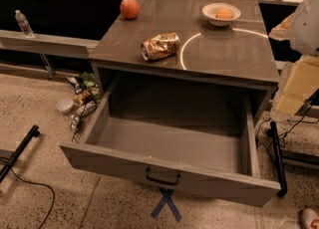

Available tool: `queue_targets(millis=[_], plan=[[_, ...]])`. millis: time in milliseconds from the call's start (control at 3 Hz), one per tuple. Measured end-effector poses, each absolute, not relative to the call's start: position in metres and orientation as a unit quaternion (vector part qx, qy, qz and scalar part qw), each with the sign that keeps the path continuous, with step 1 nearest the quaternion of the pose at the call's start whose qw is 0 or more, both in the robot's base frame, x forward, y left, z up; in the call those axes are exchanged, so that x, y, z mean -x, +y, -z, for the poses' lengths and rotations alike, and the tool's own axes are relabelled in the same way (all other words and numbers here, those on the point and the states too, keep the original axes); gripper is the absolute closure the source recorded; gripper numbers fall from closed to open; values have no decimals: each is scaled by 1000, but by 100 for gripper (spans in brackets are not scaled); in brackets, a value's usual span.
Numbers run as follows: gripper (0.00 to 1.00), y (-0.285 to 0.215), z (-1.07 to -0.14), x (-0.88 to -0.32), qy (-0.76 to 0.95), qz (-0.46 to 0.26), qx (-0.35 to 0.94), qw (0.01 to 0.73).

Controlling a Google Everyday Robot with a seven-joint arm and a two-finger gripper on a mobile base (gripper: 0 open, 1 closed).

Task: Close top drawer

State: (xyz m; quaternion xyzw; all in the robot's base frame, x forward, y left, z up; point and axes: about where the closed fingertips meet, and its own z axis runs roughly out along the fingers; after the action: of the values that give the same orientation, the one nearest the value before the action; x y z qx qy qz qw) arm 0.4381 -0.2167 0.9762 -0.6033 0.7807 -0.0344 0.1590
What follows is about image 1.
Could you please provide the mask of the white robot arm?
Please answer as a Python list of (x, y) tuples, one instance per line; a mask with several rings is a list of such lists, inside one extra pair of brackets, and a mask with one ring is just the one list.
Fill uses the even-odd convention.
[(286, 120), (319, 90), (319, 0), (303, 0), (269, 37), (288, 40), (291, 49), (301, 54), (284, 87), (275, 95), (271, 111), (274, 120)]

